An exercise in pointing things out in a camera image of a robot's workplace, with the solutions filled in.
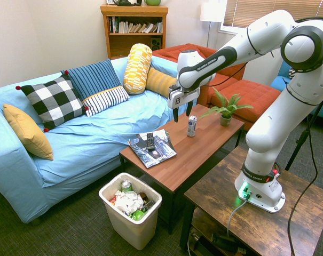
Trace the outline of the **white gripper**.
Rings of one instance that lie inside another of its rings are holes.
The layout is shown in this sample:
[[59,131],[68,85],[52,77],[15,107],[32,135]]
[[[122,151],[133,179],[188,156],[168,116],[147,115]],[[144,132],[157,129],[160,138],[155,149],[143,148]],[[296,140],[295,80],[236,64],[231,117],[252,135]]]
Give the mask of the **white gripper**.
[[193,102],[191,101],[197,99],[199,95],[200,88],[191,92],[184,92],[184,89],[176,84],[169,87],[168,107],[173,109],[176,123],[178,122],[178,107],[187,103],[186,116],[189,117],[193,107]]

